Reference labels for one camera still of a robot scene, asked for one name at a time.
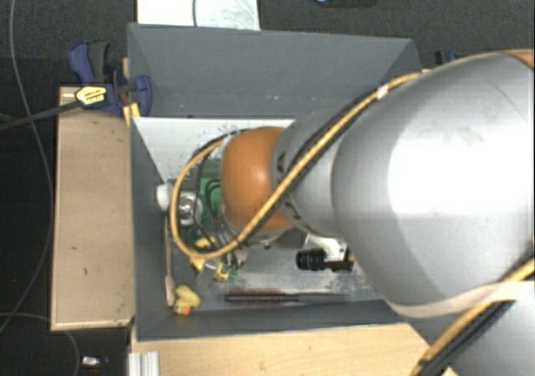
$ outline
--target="label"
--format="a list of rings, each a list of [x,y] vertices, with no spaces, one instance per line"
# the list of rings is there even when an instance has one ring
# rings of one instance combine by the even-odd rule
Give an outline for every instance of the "label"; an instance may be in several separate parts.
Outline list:
[[[85,86],[75,96],[83,105],[102,103],[106,101],[106,88],[104,86]]]

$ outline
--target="clamp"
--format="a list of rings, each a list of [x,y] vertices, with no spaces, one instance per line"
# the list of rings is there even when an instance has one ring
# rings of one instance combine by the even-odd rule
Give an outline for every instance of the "clamp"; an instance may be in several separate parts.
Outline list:
[[[76,43],[69,50],[69,64],[84,86],[76,93],[83,109],[98,109],[123,116],[123,108],[130,102],[147,116],[152,105],[152,87],[145,75],[136,76],[132,83],[118,69],[108,63],[108,42]]]

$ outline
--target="wooden board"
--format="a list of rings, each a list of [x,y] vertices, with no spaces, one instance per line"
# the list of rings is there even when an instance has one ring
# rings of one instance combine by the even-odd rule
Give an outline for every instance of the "wooden board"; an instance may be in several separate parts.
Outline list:
[[[407,324],[138,343],[160,355],[160,376],[403,376],[425,352]],[[451,370],[446,376],[455,376]]]
[[[61,88],[60,103],[76,88]],[[134,315],[129,139],[100,111],[59,116],[52,330],[126,325]]]

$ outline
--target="black connector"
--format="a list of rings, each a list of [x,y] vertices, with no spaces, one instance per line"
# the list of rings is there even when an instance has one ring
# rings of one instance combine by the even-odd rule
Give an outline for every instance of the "black connector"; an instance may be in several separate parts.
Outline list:
[[[333,272],[349,272],[354,262],[349,261],[349,253],[345,252],[344,259],[338,262],[327,262],[327,253],[322,248],[302,250],[295,257],[295,262],[302,271],[322,271],[330,269]]]

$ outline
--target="black carpet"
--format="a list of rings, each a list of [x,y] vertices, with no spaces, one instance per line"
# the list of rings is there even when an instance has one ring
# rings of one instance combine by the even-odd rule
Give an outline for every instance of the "black carpet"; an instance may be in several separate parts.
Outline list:
[[[8,45],[10,4],[0,0],[0,117],[24,115]],[[428,68],[437,49],[468,55],[532,48],[533,7],[534,0],[258,0],[263,29],[413,38]],[[125,25],[134,20],[135,0],[18,0],[14,42],[30,109],[54,106],[58,86],[74,80],[66,57],[72,44],[107,40],[119,59],[126,55]],[[40,122],[38,131],[54,168],[54,121]],[[47,184],[31,129],[2,133],[0,313],[13,309],[33,275],[48,218]],[[50,257],[20,312],[48,315]],[[101,376],[125,373],[125,329],[74,336],[81,355],[103,359]],[[0,334],[0,375],[70,375],[76,359],[69,339],[51,334],[39,320],[14,318]]]

